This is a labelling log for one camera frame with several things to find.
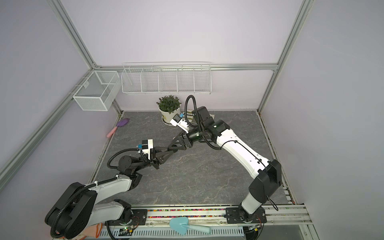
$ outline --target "metal bracket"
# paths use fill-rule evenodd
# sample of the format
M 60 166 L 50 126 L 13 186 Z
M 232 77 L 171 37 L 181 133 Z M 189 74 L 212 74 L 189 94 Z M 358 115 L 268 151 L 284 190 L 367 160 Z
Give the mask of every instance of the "metal bracket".
M 145 222 L 147 220 L 147 209 L 132 209 L 132 222 L 129 225 L 136 226 L 138 223 L 139 225 L 145 225 Z M 109 225 L 111 226 L 123 226 L 123 222 L 121 220 L 113 220 L 109 221 Z
M 101 66 L 100 66 L 100 65 L 97 65 L 95 62 L 93 62 L 92 65 L 93 65 L 93 68 L 94 68 L 94 69 L 99 69 L 99 68 L 101 68 Z
M 227 207 L 225 209 L 227 223 L 244 223 L 240 220 L 240 209 L 238 207 Z M 266 223 L 265 210 L 259 207 L 253 215 L 255 218 L 250 223 Z

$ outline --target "green leaves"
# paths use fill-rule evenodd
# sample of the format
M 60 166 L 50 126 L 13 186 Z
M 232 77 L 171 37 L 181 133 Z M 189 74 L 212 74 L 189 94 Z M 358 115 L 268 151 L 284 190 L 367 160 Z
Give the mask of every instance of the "green leaves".
M 181 104 L 179 99 L 172 95 L 159 98 L 159 100 L 160 102 L 158 102 L 157 104 L 159 105 L 160 110 L 162 110 L 163 112 L 172 113 L 173 111 L 178 109 Z

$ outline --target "wire basket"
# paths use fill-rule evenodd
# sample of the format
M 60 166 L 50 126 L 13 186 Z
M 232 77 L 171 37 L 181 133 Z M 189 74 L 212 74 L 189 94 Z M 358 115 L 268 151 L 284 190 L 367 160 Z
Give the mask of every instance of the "wire basket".
M 121 75 L 122 91 L 130 94 L 211 93 L 210 66 L 154 68 L 130 66 Z
M 108 111 L 120 90 L 116 71 L 93 71 L 73 98 L 84 111 Z

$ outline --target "gray marble floor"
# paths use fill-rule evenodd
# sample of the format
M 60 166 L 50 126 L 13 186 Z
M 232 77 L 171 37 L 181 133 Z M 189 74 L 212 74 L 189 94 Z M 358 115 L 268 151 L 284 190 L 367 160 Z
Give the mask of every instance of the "gray marble floor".
M 234 132 L 256 152 L 272 159 L 263 130 L 254 111 L 216 111 L 215 120 L 224 120 Z M 167 126 L 160 112 L 126 112 L 131 121 L 116 131 L 101 164 L 96 180 L 113 177 L 117 172 L 106 166 L 117 151 L 136 147 L 144 139 L 153 139 L 155 146 L 168 146 L 180 128 Z M 117 165 L 117 156 L 112 165 Z M 147 167 L 139 185 L 128 192 L 116 194 L 103 202 L 122 199 L 130 204 L 239 204 L 248 193 L 252 178 L 227 151 L 213 150 L 206 143 L 195 143 L 185 151 L 172 155 L 160 169 Z M 280 187 L 271 197 L 276 204 L 287 204 Z

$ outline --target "light blue toy shovel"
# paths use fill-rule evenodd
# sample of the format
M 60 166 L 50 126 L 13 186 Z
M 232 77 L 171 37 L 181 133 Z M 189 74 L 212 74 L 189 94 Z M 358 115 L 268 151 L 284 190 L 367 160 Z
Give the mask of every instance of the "light blue toy shovel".
M 169 226 L 177 231 L 178 233 L 184 235 L 187 233 L 187 228 L 196 230 L 199 232 L 211 233 L 211 228 L 206 226 L 200 226 L 200 225 L 188 225 L 188 218 L 187 217 L 175 217 L 172 218 L 169 222 Z

